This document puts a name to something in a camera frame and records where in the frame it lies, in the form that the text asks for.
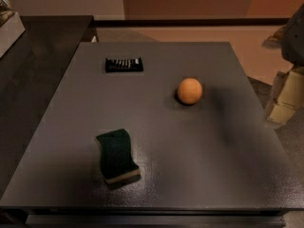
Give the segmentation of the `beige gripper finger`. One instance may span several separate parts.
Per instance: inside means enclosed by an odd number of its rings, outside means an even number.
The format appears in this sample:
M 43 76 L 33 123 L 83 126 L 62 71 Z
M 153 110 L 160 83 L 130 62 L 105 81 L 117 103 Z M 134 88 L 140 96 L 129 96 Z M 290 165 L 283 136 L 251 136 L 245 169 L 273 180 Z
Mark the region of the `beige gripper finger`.
M 270 99 L 265 107 L 265 120 L 285 124 L 304 105 L 304 67 L 293 68 L 275 76 Z

